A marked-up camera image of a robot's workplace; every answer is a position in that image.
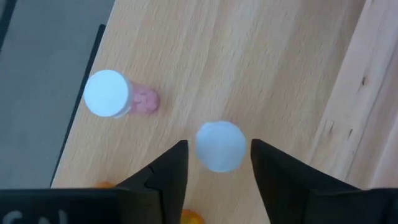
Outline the pink pill bottle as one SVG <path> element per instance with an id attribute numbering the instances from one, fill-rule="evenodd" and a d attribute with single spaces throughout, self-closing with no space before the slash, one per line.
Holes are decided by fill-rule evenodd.
<path id="1" fill-rule="evenodd" d="M 88 109 L 100 117 L 152 114 L 159 109 L 159 94 L 114 70 L 100 70 L 89 77 L 83 91 Z"/>
<path id="2" fill-rule="evenodd" d="M 243 132 L 228 121 L 205 123 L 195 136 L 199 160 L 213 172 L 230 172 L 237 169 L 246 154 Z"/>

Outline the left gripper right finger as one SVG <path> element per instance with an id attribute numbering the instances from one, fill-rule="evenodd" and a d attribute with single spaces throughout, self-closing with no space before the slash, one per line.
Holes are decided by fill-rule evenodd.
<path id="1" fill-rule="evenodd" d="M 260 139 L 251 141 L 251 162 L 271 224 L 305 224 L 313 193 L 357 190 Z"/>

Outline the wide orange pill bottle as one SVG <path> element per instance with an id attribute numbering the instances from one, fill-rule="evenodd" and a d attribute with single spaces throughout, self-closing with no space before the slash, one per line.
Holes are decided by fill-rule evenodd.
<path id="1" fill-rule="evenodd" d="M 201 215 L 189 209 L 182 210 L 180 224 L 205 224 Z"/>

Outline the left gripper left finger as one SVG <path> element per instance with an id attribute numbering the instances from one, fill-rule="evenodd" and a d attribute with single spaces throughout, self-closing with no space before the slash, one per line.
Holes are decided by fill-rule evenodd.
<path id="1" fill-rule="evenodd" d="M 116 188 L 122 224 L 180 224 L 188 180 L 188 141 L 181 140 Z"/>

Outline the wooden shelf with black legs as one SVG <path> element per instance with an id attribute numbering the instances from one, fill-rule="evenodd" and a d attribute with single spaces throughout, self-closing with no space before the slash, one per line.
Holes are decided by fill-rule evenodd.
<path id="1" fill-rule="evenodd" d="M 210 121 L 303 161 L 364 0 L 116 0 L 93 71 L 160 95 L 158 112 L 75 116 L 54 187 L 118 183 Z"/>

